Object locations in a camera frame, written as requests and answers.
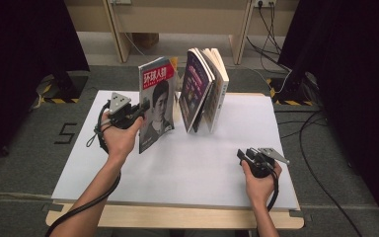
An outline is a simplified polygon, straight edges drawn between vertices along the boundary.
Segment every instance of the standing book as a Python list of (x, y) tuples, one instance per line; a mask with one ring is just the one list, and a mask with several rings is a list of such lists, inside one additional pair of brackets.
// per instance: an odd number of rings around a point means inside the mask
[(179, 98), (181, 114), (187, 132), (190, 132), (194, 123), (197, 124), (201, 119), (201, 115), (198, 113), (202, 112), (202, 107), (214, 80), (213, 77), (201, 52), (197, 48), (189, 49), (183, 89)]
[(201, 119), (204, 119), (208, 130), (214, 132), (228, 85), (229, 77), (217, 48), (189, 50), (180, 96), (187, 131), (192, 127), (197, 132)]
[(215, 78), (210, 96), (205, 103), (205, 112), (203, 115), (209, 131), (213, 133), (220, 116), (221, 108), (223, 107), (224, 97), (226, 96), (227, 87), (229, 85), (229, 76), (227, 75), (226, 67), (217, 48), (206, 48), (201, 52)]
[(138, 67), (140, 105), (150, 102), (140, 128), (139, 153), (153, 145), (168, 130), (174, 129), (173, 105), (178, 60), (159, 57)]

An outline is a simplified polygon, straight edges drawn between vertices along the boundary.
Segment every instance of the black curtain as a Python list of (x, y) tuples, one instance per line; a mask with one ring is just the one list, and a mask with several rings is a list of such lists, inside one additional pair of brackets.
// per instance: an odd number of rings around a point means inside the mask
[[(317, 77), (340, 145), (379, 205), (379, 3), (317, 2), (300, 1), (280, 62)], [(328, 2), (337, 9), (328, 11)], [(318, 28), (320, 16), (331, 20)]]
[(89, 71), (63, 0), (0, 1), (0, 149), (37, 97), (47, 75)]

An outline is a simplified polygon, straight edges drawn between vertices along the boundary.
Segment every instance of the white tabletop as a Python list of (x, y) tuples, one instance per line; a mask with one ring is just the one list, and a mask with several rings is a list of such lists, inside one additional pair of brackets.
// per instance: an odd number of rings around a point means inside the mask
[[(118, 92), (138, 103), (138, 92)], [(91, 147), (100, 110), (112, 91), (100, 91), (84, 122), (52, 198), (79, 197), (104, 165), (107, 153), (98, 139)], [(179, 108), (174, 108), (175, 129), (138, 154), (134, 150), (122, 167), (121, 181), (109, 201), (121, 204), (246, 208), (245, 176), (237, 150), (273, 147), (283, 155), (278, 127), (269, 97), (227, 94), (213, 134), (202, 124), (198, 133), (187, 133)], [(296, 209), (298, 201), (287, 166), (279, 179), (274, 208)]]

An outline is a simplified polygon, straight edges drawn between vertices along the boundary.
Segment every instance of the wooden table frame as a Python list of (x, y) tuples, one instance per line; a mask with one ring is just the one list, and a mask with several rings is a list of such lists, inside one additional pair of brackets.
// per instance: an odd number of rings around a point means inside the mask
[(229, 35), (233, 61), (240, 64), (254, 8), (253, 0), (133, 0), (132, 5), (103, 1), (122, 63), (131, 51), (131, 33), (173, 33)]
[[(51, 225), (66, 213), (73, 203), (53, 203), (46, 218)], [(301, 210), (272, 210), (272, 221), (277, 229), (300, 229), (304, 226)], [(248, 209), (216, 209), (195, 207), (167, 207), (107, 204), (100, 227), (170, 228), (170, 229), (255, 229), (254, 213)]]

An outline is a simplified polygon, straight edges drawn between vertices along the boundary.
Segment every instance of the forearm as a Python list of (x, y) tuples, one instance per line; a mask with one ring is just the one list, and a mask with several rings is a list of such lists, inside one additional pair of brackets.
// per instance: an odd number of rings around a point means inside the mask
[[(109, 159), (71, 209), (82, 206), (109, 190), (119, 175), (120, 166), (114, 159)], [(94, 236), (106, 202), (105, 199), (70, 217), (57, 226), (51, 236)]]
[(253, 211), (261, 237), (279, 236), (264, 204), (254, 204)]

